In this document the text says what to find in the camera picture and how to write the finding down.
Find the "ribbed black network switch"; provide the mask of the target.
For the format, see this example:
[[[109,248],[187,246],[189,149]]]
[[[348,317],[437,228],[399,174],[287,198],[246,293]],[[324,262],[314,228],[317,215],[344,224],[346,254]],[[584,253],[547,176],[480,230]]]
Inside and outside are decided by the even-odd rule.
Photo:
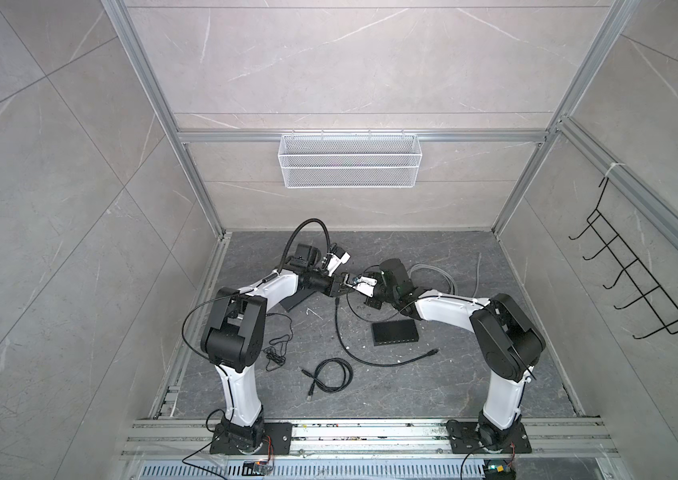
[[[400,319],[373,323],[372,338],[375,346],[382,346],[415,343],[420,336],[413,319]]]

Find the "black power adapter with cable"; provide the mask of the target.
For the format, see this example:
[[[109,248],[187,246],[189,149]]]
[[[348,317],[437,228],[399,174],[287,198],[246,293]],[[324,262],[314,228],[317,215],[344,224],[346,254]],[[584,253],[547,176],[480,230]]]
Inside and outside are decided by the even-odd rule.
[[[354,286],[359,286],[364,283],[364,279],[370,278],[374,283],[378,281],[380,272],[380,265],[372,264],[361,272],[352,273],[350,282]],[[352,315],[368,325],[390,321],[397,317],[396,311],[383,300],[372,298],[357,289],[347,294],[346,301]]]

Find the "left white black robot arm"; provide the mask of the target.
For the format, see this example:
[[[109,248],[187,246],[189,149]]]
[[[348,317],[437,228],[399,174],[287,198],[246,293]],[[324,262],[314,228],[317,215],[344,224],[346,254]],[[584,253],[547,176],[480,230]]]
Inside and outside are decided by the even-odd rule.
[[[294,240],[310,224],[322,230],[325,249],[300,244],[291,255]],[[348,260],[349,254],[331,241],[325,222],[309,218],[291,233],[271,273],[249,286],[221,288],[211,300],[193,308],[209,308],[194,352],[213,364],[219,374],[225,399],[220,423],[228,436],[249,448],[264,437],[255,363],[264,346],[267,314],[280,303],[290,310],[314,293],[333,293],[334,273]]]

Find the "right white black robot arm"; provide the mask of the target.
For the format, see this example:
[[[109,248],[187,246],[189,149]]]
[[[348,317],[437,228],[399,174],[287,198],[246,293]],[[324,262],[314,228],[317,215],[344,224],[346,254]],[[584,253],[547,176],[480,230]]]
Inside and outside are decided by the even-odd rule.
[[[507,294],[473,298],[416,286],[397,258],[383,261],[368,277],[373,290],[367,297],[374,302],[388,303],[414,320],[441,322],[475,335],[491,370],[475,437],[489,451],[508,447],[521,433],[524,391],[546,349],[534,322]]]

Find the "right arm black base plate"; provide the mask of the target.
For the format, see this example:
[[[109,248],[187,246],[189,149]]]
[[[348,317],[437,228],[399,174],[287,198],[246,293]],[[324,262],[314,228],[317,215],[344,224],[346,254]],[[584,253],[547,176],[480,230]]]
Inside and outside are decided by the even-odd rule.
[[[487,420],[462,422],[451,419],[445,427],[454,454],[532,452],[528,434],[520,420],[504,430],[497,429]]]

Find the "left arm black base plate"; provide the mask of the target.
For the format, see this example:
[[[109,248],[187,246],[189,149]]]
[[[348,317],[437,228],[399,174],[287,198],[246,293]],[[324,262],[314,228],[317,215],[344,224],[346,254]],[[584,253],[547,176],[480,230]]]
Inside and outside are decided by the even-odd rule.
[[[221,422],[214,428],[210,452],[227,455],[287,455],[292,432],[293,424],[288,422],[259,422],[251,427]]]

